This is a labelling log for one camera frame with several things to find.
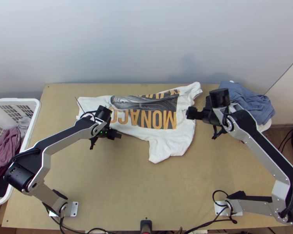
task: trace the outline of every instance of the black and silver robotic arm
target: black and silver robotic arm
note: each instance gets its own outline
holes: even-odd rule
[[[12,158],[4,179],[23,194],[37,197],[51,216],[76,216],[78,203],[69,201],[66,196],[45,184],[44,178],[51,166],[51,155],[80,139],[90,139],[92,149],[98,138],[121,138],[121,134],[109,127],[111,113],[111,110],[99,106],[95,114],[80,118],[73,127],[45,138],[34,147],[19,153]]]
[[[252,212],[274,216],[277,221],[292,225],[293,165],[258,131],[257,123],[248,111],[237,103],[230,103],[228,89],[211,91],[201,112],[189,107],[186,115],[188,119],[199,119],[213,125],[212,139],[229,133],[244,142],[276,179],[271,197],[248,196],[243,191],[229,195],[222,201],[223,204],[228,201],[232,206],[227,214]]]

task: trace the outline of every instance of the crumpled garment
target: crumpled garment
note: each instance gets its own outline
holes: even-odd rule
[[[221,82],[219,88],[228,88],[231,102],[239,103],[248,110],[258,125],[266,124],[275,115],[275,109],[265,95],[257,94],[239,83]]]
[[[0,167],[9,163],[21,145],[21,134],[18,127],[6,130],[0,137]]]

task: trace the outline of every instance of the wooden table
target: wooden table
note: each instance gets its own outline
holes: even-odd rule
[[[41,97],[29,146],[71,127],[76,121],[75,98],[102,95],[139,95],[172,89],[176,84],[50,84]],[[195,100],[201,110],[205,96],[218,85],[202,85]],[[190,229],[215,217],[212,193],[244,190],[248,195],[270,196],[273,177],[252,152],[229,135],[212,140],[211,125],[197,121],[193,142],[186,154],[153,164],[149,144],[132,136],[110,141],[99,139],[94,150],[80,140],[52,156],[45,178],[50,188],[79,202],[77,217],[64,223],[76,230],[139,230],[140,220],[151,219],[154,230]],[[219,222],[208,229],[281,226],[273,217],[244,213],[238,224]],[[41,202],[14,190],[3,226],[58,229]]]

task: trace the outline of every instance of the electrical cord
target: electrical cord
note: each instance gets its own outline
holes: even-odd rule
[[[84,117],[86,114],[91,114],[93,116],[93,119],[95,119],[95,116],[93,113],[96,113],[98,112],[97,110],[93,110],[93,111],[87,111],[87,112],[84,112],[79,118],[81,119],[82,117]]]
[[[281,148],[283,142],[285,141],[285,139],[288,137],[288,135],[289,135],[290,132],[292,132],[292,131],[293,131],[293,129],[290,130],[290,131],[286,134],[285,138],[283,138],[282,142],[280,143],[280,145],[279,145],[279,147],[278,147],[278,150],[280,150],[280,148]],[[288,140],[291,139],[291,138],[292,138],[292,136],[291,136],[290,138],[288,138],[287,141],[284,143],[284,145],[283,145],[283,149],[284,149],[284,146],[286,145],[286,143],[288,142]]]
[[[216,191],[213,192],[212,198],[213,198],[214,203],[215,203],[216,205],[218,205],[218,206],[223,207],[223,209],[222,209],[222,210],[216,215],[216,217],[215,217],[212,221],[209,221],[209,222],[207,222],[207,223],[201,224],[200,226],[194,227],[194,228],[192,228],[192,229],[190,229],[190,230],[184,232],[184,234],[189,234],[190,232],[193,232],[193,231],[195,231],[195,230],[197,230],[197,229],[199,229],[199,228],[202,228],[202,227],[209,226],[209,225],[211,225],[212,223],[216,223],[216,222],[231,221],[231,222],[233,222],[234,224],[237,224],[237,223],[238,223],[236,220],[232,219],[232,217],[231,217],[231,216],[234,215],[235,213],[232,212],[232,205],[230,204],[230,202],[229,202],[228,200],[225,200],[225,201],[230,205],[230,207],[229,207],[228,205],[220,205],[220,204],[218,204],[218,203],[215,201],[214,196],[215,196],[215,194],[216,194],[217,192],[222,192],[222,193],[226,194],[227,196],[228,196],[228,194],[227,194],[226,192],[224,192],[223,190],[216,190]],[[229,216],[229,219],[218,220],[217,218],[218,218],[218,217],[221,215],[221,213],[223,213],[224,210],[226,210],[227,208],[229,208],[229,209],[230,209],[230,212],[231,212],[231,213],[230,213],[230,216]]]
[[[54,217],[50,217],[50,218],[51,218],[56,224],[59,225],[59,227],[60,227],[60,231],[61,231],[62,234],[66,234],[66,233],[64,232],[63,229],[69,230],[69,231],[74,232],[74,233],[77,233],[77,234],[85,234],[84,232],[79,232],[79,231],[76,231],[76,230],[74,230],[74,229],[71,229],[71,228],[69,228],[69,227],[64,226],[64,225],[63,225],[64,217],[60,219],[60,222],[58,222]],[[87,233],[90,233],[90,232],[93,231],[93,230],[100,230],[100,231],[105,232],[105,233],[115,234],[115,233],[113,233],[113,232],[108,232],[108,231],[106,231],[105,229],[98,228],[98,227],[92,228],[92,229],[91,229],[90,231],[88,231]]]
[[[268,228],[269,230],[271,230],[271,232],[273,233],[273,234],[276,234],[270,227]]]

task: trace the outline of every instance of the laundry basket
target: laundry basket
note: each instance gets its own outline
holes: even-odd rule
[[[40,101],[34,98],[1,98],[0,99],[0,136],[4,130],[15,127],[23,117],[31,118],[27,132],[23,139],[20,152],[28,147],[28,143],[40,111]],[[0,204],[5,203],[12,194],[13,187],[8,185],[4,197],[0,197]]]

